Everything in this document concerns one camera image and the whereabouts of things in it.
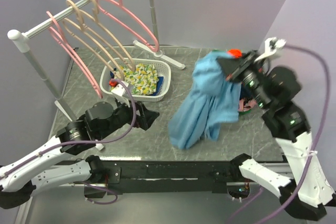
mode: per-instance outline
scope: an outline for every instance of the table surface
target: table surface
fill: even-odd
[[[126,47],[133,58],[152,59],[146,52]],[[260,118],[262,110],[253,108],[248,114],[239,117],[237,123],[224,123],[221,126],[217,142],[208,139],[200,140],[189,150],[178,150],[170,143],[167,124],[177,108],[188,95],[192,86],[192,72],[195,62],[204,57],[211,49],[162,47],[165,55],[186,65],[184,70],[171,66],[172,80],[168,93],[159,102],[145,102],[145,106],[159,111],[160,116],[152,127],[144,131],[132,129],[123,139],[105,144],[101,152],[91,148],[76,157],[85,158],[89,155],[99,155],[102,160],[147,160],[147,161],[229,161],[235,156],[246,153],[257,161],[282,161],[281,150],[272,139],[269,130]],[[91,52],[79,49],[78,55],[91,70],[99,83],[103,63]],[[77,65],[73,64],[65,87],[64,98],[77,116],[84,114],[99,101],[107,101],[115,105],[113,98],[105,95],[101,100],[96,95],[89,81]],[[55,134],[69,121],[57,112],[52,133]],[[125,125],[106,140],[113,139],[129,127]]]

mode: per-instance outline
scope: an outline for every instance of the white basket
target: white basket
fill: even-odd
[[[124,64],[119,58],[114,59],[120,66],[124,67]],[[170,67],[167,63],[160,61],[160,60],[146,60],[146,59],[133,59],[135,64],[153,64],[155,66],[155,69],[157,70],[157,75],[163,77],[163,83],[160,87],[160,90],[158,91],[156,96],[151,95],[133,95],[134,99],[136,101],[142,101],[142,102],[158,102],[163,99],[164,95],[167,94],[170,86],[170,81],[172,77],[172,73],[170,70]],[[105,66],[103,69],[103,72],[101,73],[99,86],[101,88],[101,91],[103,91],[105,94],[112,95],[110,92],[110,70]]]

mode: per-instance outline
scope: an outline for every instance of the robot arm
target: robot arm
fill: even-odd
[[[113,108],[106,102],[99,102],[88,109],[77,121],[70,122],[59,130],[47,143],[20,160],[0,167],[0,207],[4,209],[17,207],[31,196],[41,191],[78,181],[96,183],[106,173],[99,157],[89,156],[85,160],[60,168],[49,169],[53,165],[76,156],[94,147],[96,140],[102,140],[112,132],[131,123],[133,109],[129,103],[116,101]],[[149,129],[158,112],[147,110],[141,102],[136,102],[136,127]],[[69,141],[92,141],[92,144],[69,144],[54,148],[45,154],[43,151],[51,146]]]
[[[259,183],[279,198],[283,204],[300,180],[308,156],[312,155],[306,178],[296,198],[285,208],[294,218],[319,220],[325,216],[325,206],[336,206],[336,194],[329,185],[316,152],[310,152],[312,134],[304,112],[292,102],[301,90],[295,73],[277,66],[269,74],[263,73],[258,61],[270,57],[285,44],[284,40],[270,38],[265,43],[265,53],[250,51],[240,59],[217,59],[227,80],[242,82],[252,92],[261,108],[262,119],[281,147],[294,178],[281,176],[258,164],[247,154],[231,161],[231,174],[236,179],[247,178]]]

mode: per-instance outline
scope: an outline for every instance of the blue shirt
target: blue shirt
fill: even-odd
[[[196,62],[191,91],[169,121],[171,143],[179,149],[190,148],[202,135],[216,141],[221,123],[238,121],[240,84],[225,80],[218,57],[231,55],[212,51]]]

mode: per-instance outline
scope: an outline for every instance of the plastic hanger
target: plastic hanger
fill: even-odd
[[[69,20],[68,18],[64,18],[62,20],[62,23],[66,29],[66,31],[68,33],[70,33],[70,35],[77,39],[78,41],[80,41],[84,46],[86,46],[98,59],[100,59],[105,66],[107,66],[111,72],[113,72],[113,74],[115,76],[118,77],[118,79],[124,80],[124,73],[123,70],[120,68],[119,64],[113,59],[113,57],[109,54],[109,52],[107,52],[107,50],[95,39],[93,38],[88,32],[86,32],[86,28],[88,28],[85,24],[84,24],[84,19],[80,14],[79,8],[71,1],[71,0],[67,0],[66,1],[68,6],[72,6],[73,9],[75,10],[76,13],[76,20],[79,22],[79,25],[77,25],[75,22],[73,22],[72,20]],[[83,34],[85,34],[89,39],[91,39],[99,48],[100,50],[113,62],[114,66],[118,69],[119,73],[117,73],[110,64],[108,64],[108,62],[99,54],[97,53],[92,47],[90,47],[84,40],[82,40],[80,37],[78,37],[75,33],[73,33],[67,26],[67,24],[71,24],[74,28],[80,30]]]
[[[121,54],[112,46],[110,45],[104,38],[102,38],[99,34],[97,34],[94,30],[92,30],[90,27],[87,27],[87,29],[92,32],[93,34],[95,34],[103,43],[105,43],[111,50],[113,50],[118,57],[121,59],[121,61],[126,64],[132,71],[135,71],[135,63],[133,58],[130,56],[130,54],[127,52],[127,50],[124,48],[124,46],[119,42],[119,40],[114,36],[114,34],[107,29],[102,23],[99,22],[98,19],[98,14],[99,14],[99,7],[98,4],[96,2],[96,0],[91,0],[91,2],[94,5],[94,8],[92,9],[93,11],[93,17],[88,14],[87,12],[80,10],[80,12],[82,14],[84,14],[86,17],[88,17],[90,20],[92,20],[93,22],[95,22],[102,30],[104,30],[117,44],[118,46],[123,50],[123,52],[126,54],[127,58],[130,60],[130,62],[127,62],[122,56]]]
[[[119,7],[121,10],[123,10],[125,13],[127,13],[131,18],[133,18],[153,39],[155,47],[151,46],[143,37],[141,37],[138,33],[136,33],[134,30],[132,30],[129,26],[127,26],[122,21],[118,20],[116,17],[114,17],[112,14],[110,14],[108,11],[104,10],[101,6],[99,6],[99,9],[108,17],[119,23],[122,27],[124,27],[126,30],[131,32],[133,35],[135,35],[142,43],[144,43],[146,46],[148,46],[153,52],[158,52],[160,50],[159,42],[157,38],[154,36],[152,31],[137,17],[135,16],[130,10],[128,10],[126,7],[123,6],[122,0],[119,0],[118,2],[115,0],[104,0],[109,3],[112,3],[113,5]]]
[[[85,74],[85,76],[88,78],[89,82],[93,86],[95,92],[100,98],[103,98],[101,89],[96,82],[95,78],[93,77],[90,70],[87,68],[87,66],[84,64],[84,62],[81,60],[81,58],[78,56],[78,54],[75,52],[75,50],[69,45],[67,42],[65,35],[53,17],[53,15],[47,11],[47,15],[51,18],[52,22],[56,26],[57,30],[53,27],[49,27],[48,30],[50,31],[51,36],[54,38],[54,40],[61,46],[63,49],[68,53],[68,55],[74,60],[74,62],[79,66],[79,68],[82,70],[82,72]]]

